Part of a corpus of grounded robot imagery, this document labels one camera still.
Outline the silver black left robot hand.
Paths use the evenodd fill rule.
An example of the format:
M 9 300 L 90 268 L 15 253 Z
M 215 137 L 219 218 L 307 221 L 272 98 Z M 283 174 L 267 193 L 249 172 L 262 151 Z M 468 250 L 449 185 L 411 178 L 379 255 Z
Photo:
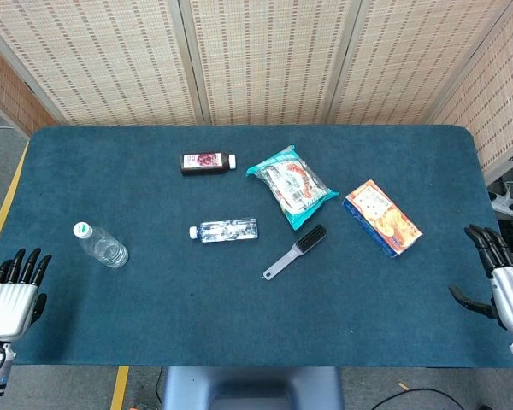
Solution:
M 0 265 L 0 343 L 20 340 L 43 314 L 47 295 L 39 287 L 52 256 L 40 252 L 19 249 Z

